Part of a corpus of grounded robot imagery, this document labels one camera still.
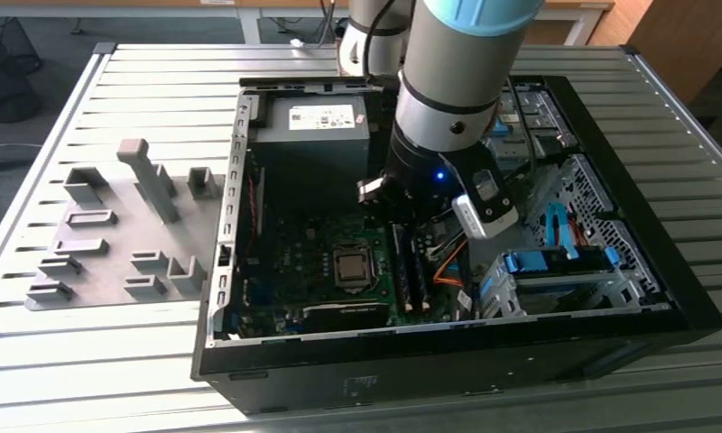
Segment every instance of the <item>floor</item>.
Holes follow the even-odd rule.
[[[19,124],[0,124],[0,143],[42,144],[97,42],[242,43],[238,21],[229,18],[85,19],[81,35],[69,34],[73,28],[69,19],[36,18],[20,22],[43,60],[42,69],[30,76],[42,99],[42,111]],[[260,20],[262,43],[288,43],[293,37],[314,41],[318,24],[317,18],[280,23],[288,28],[284,32],[278,23]],[[692,102],[691,111],[708,117],[708,121],[715,118],[710,132],[722,145],[722,74]],[[35,152],[36,149],[27,146],[0,148],[0,221]]]

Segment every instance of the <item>metal slatted table surface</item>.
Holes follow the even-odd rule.
[[[722,151],[642,58],[529,47],[515,73],[568,76],[722,311]],[[722,331],[592,382],[246,419],[189,379],[197,302],[24,310],[69,168],[115,163],[119,139],[143,137],[169,174],[197,160],[221,173],[238,78],[334,74],[332,50],[284,46],[119,45],[93,55],[0,225],[0,428],[722,432]]]

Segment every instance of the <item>white sticker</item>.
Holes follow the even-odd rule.
[[[519,115],[500,115],[500,122],[504,124],[516,124],[519,122]]]
[[[471,297],[465,295],[465,292],[463,290],[460,290],[457,293],[457,302],[465,310],[471,311],[472,300]]]
[[[288,129],[353,128],[352,106],[293,106],[288,110]]]

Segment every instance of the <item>gray block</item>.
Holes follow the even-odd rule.
[[[63,181],[66,193],[75,203],[81,205],[101,203],[95,189],[105,185],[106,181],[98,170],[95,170],[95,167],[82,167],[69,170]]]
[[[82,265],[70,255],[59,255],[39,260],[36,269],[49,277],[59,278],[77,275],[82,270]]]
[[[173,181],[170,180],[170,176],[167,176],[167,171],[165,171],[163,164],[153,164],[153,168],[154,174],[157,175],[157,179],[165,188],[167,196],[173,197],[177,194],[177,189],[173,186]]]
[[[103,255],[109,244],[103,239],[55,241],[53,252],[69,255]]]
[[[150,298],[165,293],[165,286],[154,275],[126,277],[122,289],[133,298]]]
[[[139,182],[139,191],[150,201],[157,216],[163,223],[170,224],[178,220],[177,209],[165,191],[165,182],[154,172],[153,165],[146,157],[149,144],[142,139],[126,139],[119,142],[117,159],[127,164]]]
[[[117,215],[109,209],[82,210],[66,215],[66,225],[70,227],[113,226],[115,223]]]
[[[189,194],[195,200],[218,197],[218,187],[207,167],[191,167],[187,175]]]
[[[31,284],[26,296],[35,302],[66,302],[74,291],[61,281]]]
[[[167,258],[159,250],[134,251],[130,253],[130,264],[139,272],[162,271],[167,265]]]
[[[189,269],[183,272],[177,259],[170,259],[167,263],[167,280],[173,283],[182,295],[197,294],[202,289],[206,273],[194,256],[189,258]]]

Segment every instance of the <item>black mesh trash can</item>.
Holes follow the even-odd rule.
[[[28,119],[39,110],[39,98],[28,81],[18,72],[14,59],[0,46],[0,123]]]
[[[42,61],[15,18],[0,17],[0,47],[7,50],[12,60],[8,66],[15,67],[19,73],[30,74],[39,69]]]

